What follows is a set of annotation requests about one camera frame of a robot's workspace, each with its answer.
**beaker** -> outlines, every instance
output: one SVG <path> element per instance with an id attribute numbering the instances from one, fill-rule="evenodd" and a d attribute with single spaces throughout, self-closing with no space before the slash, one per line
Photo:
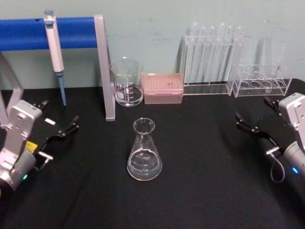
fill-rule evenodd
<path id="1" fill-rule="evenodd" d="M 141 76 L 144 66 L 123 57 L 109 66 L 114 77 L 115 100 L 123 106 L 136 106 L 143 100 Z"/>
<path id="2" fill-rule="evenodd" d="M 139 118 L 133 123 L 136 138 L 127 161 L 127 171 L 135 179 L 154 179 L 162 169 L 162 161 L 153 142 L 151 133 L 154 122 L 149 118 Z"/>

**blue pipette tip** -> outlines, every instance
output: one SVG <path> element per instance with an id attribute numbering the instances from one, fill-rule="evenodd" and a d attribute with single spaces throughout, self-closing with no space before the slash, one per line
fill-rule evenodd
<path id="1" fill-rule="evenodd" d="M 67 106 L 66 102 L 66 94 L 65 94 L 65 86 L 63 82 L 63 74 L 57 74 L 59 80 L 59 86 L 61 88 L 61 98 L 64 106 Z"/>

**table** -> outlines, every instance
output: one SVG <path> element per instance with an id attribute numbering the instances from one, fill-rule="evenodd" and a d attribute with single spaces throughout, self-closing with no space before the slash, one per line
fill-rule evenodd
<path id="1" fill-rule="evenodd" d="M 293 79 L 289 93 L 305 93 Z M 51 146 L 51 161 L 15 191 L 0 217 L 3 229 L 237 229 L 304 228 L 305 182 L 285 167 L 270 179 L 262 146 L 237 130 L 239 111 L 255 123 L 273 111 L 263 97 L 185 96 L 182 104 L 122 107 L 104 119 L 100 88 L 26 90 L 23 99 L 50 101 L 45 110 L 61 125 L 79 115 L 79 132 Z M 154 120 L 152 134 L 163 161 L 148 182 L 131 178 L 126 161 L 139 117 Z M 4 131 L 0 133 L 3 145 Z"/>

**erlenmeyer flask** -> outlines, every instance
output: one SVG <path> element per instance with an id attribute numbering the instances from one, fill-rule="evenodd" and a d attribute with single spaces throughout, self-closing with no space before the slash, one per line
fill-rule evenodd
<path id="1" fill-rule="evenodd" d="M 139 118 L 133 123 L 133 128 L 136 138 L 127 161 L 127 171 L 137 180 L 154 179 L 162 169 L 162 161 L 151 136 L 154 122 L 149 118 Z"/>

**black tabletop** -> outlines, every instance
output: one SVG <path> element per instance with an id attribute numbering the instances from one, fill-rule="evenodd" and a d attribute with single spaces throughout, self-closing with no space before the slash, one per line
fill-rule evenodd
<path id="1" fill-rule="evenodd" d="M 305 93 L 293 80 L 288 94 Z M 80 129 L 41 172 L 31 173 L 0 216 L 4 229 L 305 228 L 305 182 L 285 166 L 270 179 L 263 146 L 236 129 L 239 111 L 253 124 L 273 111 L 263 97 L 185 96 L 182 104 L 122 107 L 106 122 L 100 88 L 26 90 L 30 103 L 61 125 L 79 115 Z M 152 137 L 163 162 L 148 182 L 133 179 L 126 162 L 139 117 L 155 122 Z M 1 145 L 5 136 L 1 132 Z"/>

